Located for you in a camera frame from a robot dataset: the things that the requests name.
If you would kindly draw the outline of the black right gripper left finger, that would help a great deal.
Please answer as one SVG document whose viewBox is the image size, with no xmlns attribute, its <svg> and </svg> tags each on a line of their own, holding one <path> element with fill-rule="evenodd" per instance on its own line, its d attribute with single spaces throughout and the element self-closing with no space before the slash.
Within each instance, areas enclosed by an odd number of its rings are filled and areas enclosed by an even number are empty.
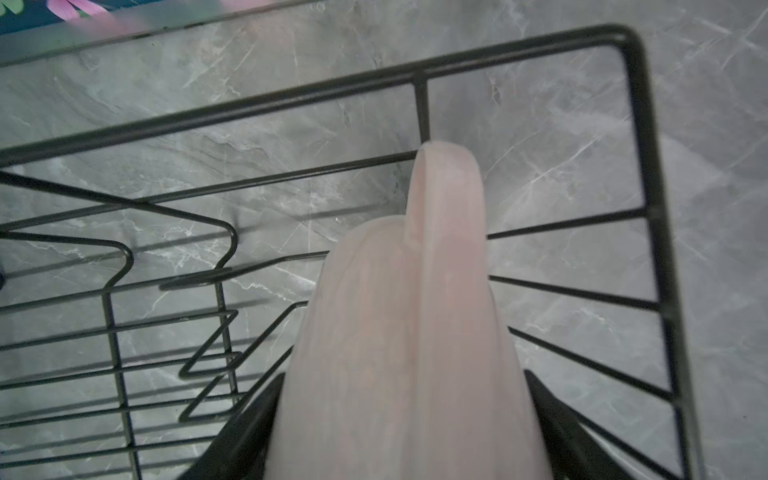
<svg viewBox="0 0 768 480">
<path fill-rule="evenodd" d="M 280 373 L 242 413 L 231 419 L 180 479 L 263 479 L 284 380 L 285 374 Z"/>
</svg>

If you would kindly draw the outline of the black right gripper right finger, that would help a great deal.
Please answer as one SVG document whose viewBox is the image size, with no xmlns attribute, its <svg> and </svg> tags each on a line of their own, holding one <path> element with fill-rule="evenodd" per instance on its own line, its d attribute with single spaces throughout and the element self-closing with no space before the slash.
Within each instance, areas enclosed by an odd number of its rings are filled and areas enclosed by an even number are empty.
<svg viewBox="0 0 768 480">
<path fill-rule="evenodd" d="M 556 479 L 632 479 L 531 370 L 524 375 Z"/>
</svg>

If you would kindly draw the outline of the pale pink mug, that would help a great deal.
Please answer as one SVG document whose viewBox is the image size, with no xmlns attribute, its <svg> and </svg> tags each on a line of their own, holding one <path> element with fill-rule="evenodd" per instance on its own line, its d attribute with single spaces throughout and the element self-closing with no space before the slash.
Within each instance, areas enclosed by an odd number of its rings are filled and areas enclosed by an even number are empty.
<svg viewBox="0 0 768 480">
<path fill-rule="evenodd" d="M 291 354 L 269 479 L 549 479 L 489 285 L 470 151 L 417 153 L 407 210 L 330 251 Z"/>
</svg>

